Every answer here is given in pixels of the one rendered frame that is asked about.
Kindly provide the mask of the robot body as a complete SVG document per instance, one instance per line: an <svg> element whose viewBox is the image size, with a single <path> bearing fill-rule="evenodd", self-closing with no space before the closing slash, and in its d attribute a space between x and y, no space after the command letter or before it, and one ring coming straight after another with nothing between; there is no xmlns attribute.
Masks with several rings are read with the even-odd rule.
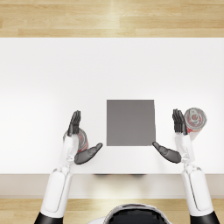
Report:
<svg viewBox="0 0 224 224"><path fill-rule="evenodd" d="M151 205L124 204L112 209L107 216L88 224L172 224L163 212Z"/></svg>

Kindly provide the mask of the dark grey square mat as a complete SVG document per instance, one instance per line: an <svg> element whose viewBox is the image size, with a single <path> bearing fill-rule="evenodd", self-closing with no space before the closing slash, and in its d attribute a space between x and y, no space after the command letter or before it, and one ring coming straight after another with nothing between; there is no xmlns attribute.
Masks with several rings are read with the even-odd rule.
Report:
<svg viewBox="0 0 224 224"><path fill-rule="evenodd" d="M107 146L150 146L155 140L153 100L107 100Z"/></svg>

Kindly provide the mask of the red can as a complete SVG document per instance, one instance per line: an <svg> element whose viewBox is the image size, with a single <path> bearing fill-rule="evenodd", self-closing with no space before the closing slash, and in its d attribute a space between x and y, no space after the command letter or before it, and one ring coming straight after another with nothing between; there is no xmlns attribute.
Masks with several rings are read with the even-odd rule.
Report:
<svg viewBox="0 0 224 224"><path fill-rule="evenodd" d="M205 112L200 108L189 108L185 114L185 124L187 133L193 140L202 131L207 124L207 116Z"/></svg>
<svg viewBox="0 0 224 224"><path fill-rule="evenodd" d="M83 129L79 129L78 141L75 137L69 136L65 132L63 136L63 151L65 153L80 153L88 148L87 134Z"/></svg>

